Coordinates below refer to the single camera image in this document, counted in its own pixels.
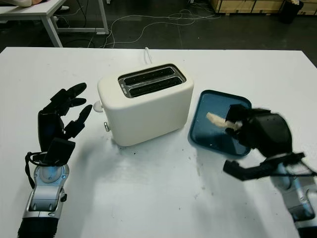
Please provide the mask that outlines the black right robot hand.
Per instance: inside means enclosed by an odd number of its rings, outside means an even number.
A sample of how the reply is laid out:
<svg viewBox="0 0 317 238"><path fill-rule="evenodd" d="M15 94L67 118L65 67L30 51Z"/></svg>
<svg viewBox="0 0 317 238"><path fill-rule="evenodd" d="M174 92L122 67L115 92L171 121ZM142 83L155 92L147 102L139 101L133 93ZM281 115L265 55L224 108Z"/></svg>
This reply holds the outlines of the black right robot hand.
<svg viewBox="0 0 317 238"><path fill-rule="evenodd" d="M258 149L266 158L293 151L291 131L280 114L263 108L233 104L225 120L242 124L237 130L227 128L227 134L245 147Z"/></svg>

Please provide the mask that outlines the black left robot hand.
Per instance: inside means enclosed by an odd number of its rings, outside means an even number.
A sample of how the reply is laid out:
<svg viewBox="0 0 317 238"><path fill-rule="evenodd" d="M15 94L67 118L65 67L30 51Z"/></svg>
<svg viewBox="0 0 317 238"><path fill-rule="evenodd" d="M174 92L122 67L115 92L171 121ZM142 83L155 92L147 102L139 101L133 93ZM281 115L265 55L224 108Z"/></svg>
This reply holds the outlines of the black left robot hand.
<svg viewBox="0 0 317 238"><path fill-rule="evenodd" d="M50 103L38 112L38 138L41 151L48 151L53 139L68 140L75 138L85 127L92 105L87 105L79 114L78 119L64 125L62 117L70 108L81 106L87 102L85 98L79 98L87 88L86 83L79 83L69 89L60 89L50 98Z"/></svg>

